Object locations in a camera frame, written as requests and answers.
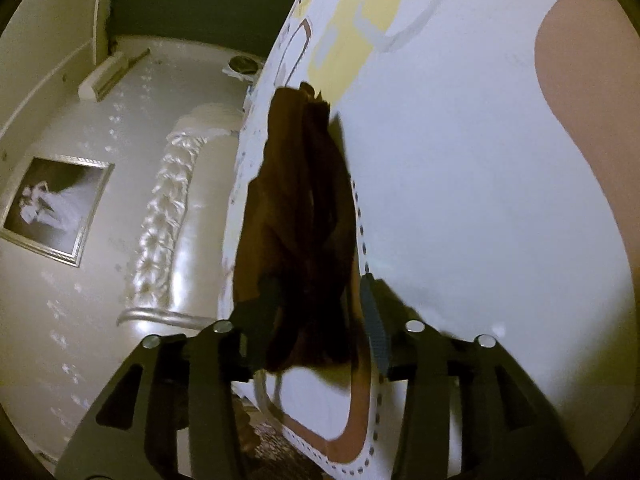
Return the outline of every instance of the picture frame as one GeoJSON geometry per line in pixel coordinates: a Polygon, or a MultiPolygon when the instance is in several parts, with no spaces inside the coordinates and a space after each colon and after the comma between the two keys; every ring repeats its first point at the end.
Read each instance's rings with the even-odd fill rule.
{"type": "Polygon", "coordinates": [[[5,192],[0,238],[79,267],[114,164],[77,156],[33,155],[5,192]]]}

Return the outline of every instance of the framed picture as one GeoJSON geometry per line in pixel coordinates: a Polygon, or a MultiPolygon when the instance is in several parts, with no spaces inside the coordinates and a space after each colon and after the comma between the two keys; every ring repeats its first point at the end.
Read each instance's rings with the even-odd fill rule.
{"type": "Polygon", "coordinates": [[[0,237],[79,267],[95,210],[113,164],[34,156],[2,212],[0,237]]]}

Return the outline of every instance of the brown curved line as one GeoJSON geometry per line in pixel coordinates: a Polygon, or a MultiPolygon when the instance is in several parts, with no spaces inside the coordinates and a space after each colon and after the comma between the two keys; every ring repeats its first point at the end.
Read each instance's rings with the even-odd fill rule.
{"type": "Polygon", "coordinates": [[[369,427],[369,402],[371,390],[371,359],[369,343],[359,321],[354,323],[354,342],[358,358],[351,365],[351,403],[349,417],[342,434],[334,440],[326,440],[294,418],[283,413],[267,397],[267,407],[284,426],[323,453],[331,462],[346,464],[357,459],[364,447],[369,427]]]}
{"type": "Polygon", "coordinates": [[[302,49],[302,52],[300,53],[300,55],[298,56],[298,60],[296,61],[295,65],[293,66],[293,69],[291,70],[291,72],[289,72],[289,76],[287,77],[287,80],[284,83],[285,86],[289,84],[289,80],[291,79],[291,76],[293,75],[293,73],[298,68],[298,64],[300,63],[300,60],[302,59],[302,56],[304,56],[304,54],[306,52],[306,48],[309,46],[309,42],[311,41],[311,24],[305,18],[304,20],[302,20],[300,25],[298,25],[298,28],[296,29],[296,31],[291,36],[291,38],[289,40],[289,43],[287,43],[287,47],[284,49],[284,52],[282,53],[282,58],[280,58],[280,63],[278,65],[278,69],[276,70],[276,74],[280,71],[280,67],[282,67],[282,62],[284,61],[284,57],[287,55],[287,51],[289,50],[291,42],[293,41],[293,38],[296,37],[296,34],[300,30],[300,28],[304,28],[305,29],[305,34],[306,34],[305,46],[302,49]]]}

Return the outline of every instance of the bed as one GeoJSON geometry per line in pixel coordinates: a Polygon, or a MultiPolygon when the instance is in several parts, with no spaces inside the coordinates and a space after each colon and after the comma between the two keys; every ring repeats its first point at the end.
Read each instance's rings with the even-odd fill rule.
{"type": "MultiPolygon", "coordinates": [[[[217,308],[190,307],[191,324],[151,321],[197,330],[230,315],[271,97],[308,81],[332,106],[352,179],[352,322],[355,285],[371,272],[441,332],[493,335],[593,468],[636,405],[638,53],[616,0],[296,0],[228,168],[207,293],[217,308]]],[[[197,261],[206,249],[190,251],[197,261]]],[[[389,478],[406,384],[383,380],[364,332],[355,337],[353,367],[262,372],[234,389],[332,478],[389,478]]]]}

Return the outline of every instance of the gray curved line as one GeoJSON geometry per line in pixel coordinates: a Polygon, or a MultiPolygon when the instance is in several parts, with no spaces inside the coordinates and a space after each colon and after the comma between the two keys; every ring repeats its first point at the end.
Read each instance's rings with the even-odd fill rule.
{"type": "Polygon", "coordinates": [[[372,43],[379,52],[394,52],[404,47],[423,30],[444,0],[431,0],[427,8],[424,9],[413,22],[392,36],[386,36],[383,32],[380,32],[379,28],[362,15],[362,6],[365,1],[366,0],[362,0],[358,4],[356,14],[353,17],[353,26],[357,28],[360,34],[372,43]]]}
{"type": "Polygon", "coordinates": [[[120,326],[126,321],[153,321],[180,328],[202,330],[216,320],[211,317],[189,316],[188,314],[159,308],[128,308],[120,313],[116,326],[120,326]]]}

